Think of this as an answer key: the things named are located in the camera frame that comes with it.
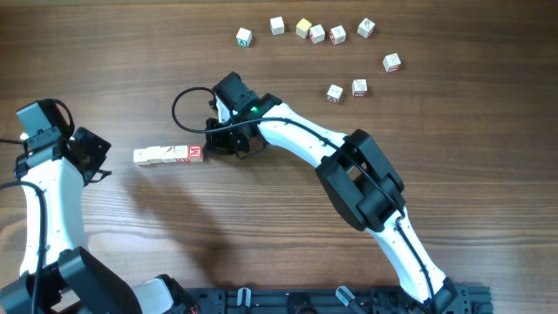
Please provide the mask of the blue top spiral block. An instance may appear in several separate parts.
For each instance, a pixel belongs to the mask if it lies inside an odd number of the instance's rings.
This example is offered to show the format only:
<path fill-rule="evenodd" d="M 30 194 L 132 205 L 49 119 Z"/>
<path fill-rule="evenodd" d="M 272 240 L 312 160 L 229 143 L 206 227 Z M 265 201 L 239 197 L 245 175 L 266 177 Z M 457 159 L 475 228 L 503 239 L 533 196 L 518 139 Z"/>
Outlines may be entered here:
<path fill-rule="evenodd" d="M 174 158 L 176 162 L 189 162 L 188 146 L 175 146 Z"/>

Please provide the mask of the green soccer ball block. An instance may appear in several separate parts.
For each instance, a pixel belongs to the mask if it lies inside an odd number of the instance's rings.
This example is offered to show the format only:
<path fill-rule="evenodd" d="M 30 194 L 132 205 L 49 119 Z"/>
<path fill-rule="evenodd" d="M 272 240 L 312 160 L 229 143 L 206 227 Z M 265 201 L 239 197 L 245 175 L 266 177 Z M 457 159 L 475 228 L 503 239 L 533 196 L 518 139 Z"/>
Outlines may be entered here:
<path fill-rule="evenodd" d="M 139 166 L 150 165 L 148 151 L 145 148 L 133 150 L 133 162 Z"/>

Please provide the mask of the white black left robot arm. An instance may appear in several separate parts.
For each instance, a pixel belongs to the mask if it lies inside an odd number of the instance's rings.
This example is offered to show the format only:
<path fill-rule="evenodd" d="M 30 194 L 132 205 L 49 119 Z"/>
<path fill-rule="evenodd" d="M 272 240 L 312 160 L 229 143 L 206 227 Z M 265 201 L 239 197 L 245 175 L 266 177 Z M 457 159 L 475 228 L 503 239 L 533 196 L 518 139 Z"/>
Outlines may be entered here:
<path fill-rule="evenodd" d="M 111 145 L 76 127 L 59 99 L 41 99 L 17 111 L 27 135 L 16 159 L 14 187 L 24 191 L 27 241 L 19 278 L 1 289 L 7 313 L 52 313 L 67 291 L 78 296 L 68 313 L 193 313 L 197 303 L 170 276 L 134 288 L 87 248 L 82 192 L 107 176 Z"/>

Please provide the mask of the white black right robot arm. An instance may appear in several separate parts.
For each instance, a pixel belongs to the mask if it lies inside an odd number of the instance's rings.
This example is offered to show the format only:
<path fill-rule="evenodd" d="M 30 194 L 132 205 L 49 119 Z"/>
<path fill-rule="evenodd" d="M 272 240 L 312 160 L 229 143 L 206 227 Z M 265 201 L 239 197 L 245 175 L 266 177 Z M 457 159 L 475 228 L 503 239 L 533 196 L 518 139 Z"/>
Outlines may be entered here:
<path fill-rule="evenodd" d="M 308 162 L 334 209 L 354 229 L 371 234 L 418 307 L 425 313 L 448 308 L 453 285 L 426 253 L 405 206 L 405 185 L 367 132 L 347 135 L 323 128 L 276 96 L 258 97 L 235 72 L 210 92 L 217 116 L 206 122 L 208 151 L 247 153 L 249 141 L 258 139 Z"/>

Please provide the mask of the red letter A block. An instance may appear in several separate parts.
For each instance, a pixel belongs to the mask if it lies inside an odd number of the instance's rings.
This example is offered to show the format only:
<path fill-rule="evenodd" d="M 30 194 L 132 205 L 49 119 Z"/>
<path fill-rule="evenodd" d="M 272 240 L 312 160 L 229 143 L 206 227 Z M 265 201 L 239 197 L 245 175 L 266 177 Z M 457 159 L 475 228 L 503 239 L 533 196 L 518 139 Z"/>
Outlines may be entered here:
<path fill-rule="evenodd" d="M 343 95 L 343 88 L 338 85 L 331 85 L 327 91 L 327 100 L 331 103 L 338 104 Z"/>

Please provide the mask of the red top wooden block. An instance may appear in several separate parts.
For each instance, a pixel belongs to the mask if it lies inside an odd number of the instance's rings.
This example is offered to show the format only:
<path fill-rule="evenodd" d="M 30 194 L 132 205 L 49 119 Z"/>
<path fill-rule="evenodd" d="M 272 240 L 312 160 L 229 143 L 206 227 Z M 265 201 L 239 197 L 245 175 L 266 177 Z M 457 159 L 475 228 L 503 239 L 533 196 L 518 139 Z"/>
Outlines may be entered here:
<path fill-rule="evenodd" d="M 204 161 L 203 146 L 189 145 L 187 147 L 187 158 L 189 162 L 203 162 Z"/>

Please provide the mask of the letter B wooden block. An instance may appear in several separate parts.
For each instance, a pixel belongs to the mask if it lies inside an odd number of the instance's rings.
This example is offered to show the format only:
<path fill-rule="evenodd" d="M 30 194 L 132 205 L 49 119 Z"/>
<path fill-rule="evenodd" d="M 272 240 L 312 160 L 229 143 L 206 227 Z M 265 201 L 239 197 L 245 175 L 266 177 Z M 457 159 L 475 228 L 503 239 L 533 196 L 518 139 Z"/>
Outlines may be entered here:
<path fill-rule="evenodd" d="M 176 159 L 174 158 L 174 146 L 161 147 L 160 160 L 163 163 L 175 163 Z"/>

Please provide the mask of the red letter M block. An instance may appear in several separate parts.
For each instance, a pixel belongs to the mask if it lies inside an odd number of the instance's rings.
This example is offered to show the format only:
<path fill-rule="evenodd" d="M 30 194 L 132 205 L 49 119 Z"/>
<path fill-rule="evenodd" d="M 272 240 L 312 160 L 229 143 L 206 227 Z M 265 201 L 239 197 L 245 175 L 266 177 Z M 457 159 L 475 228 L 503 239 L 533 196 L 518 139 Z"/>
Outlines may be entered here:
<path fill-rule="evenodd" d="M 146 149 L 146 158 L 150 164 L 162 163 L 161 156 L 161 147 L 148 147 Z"/>

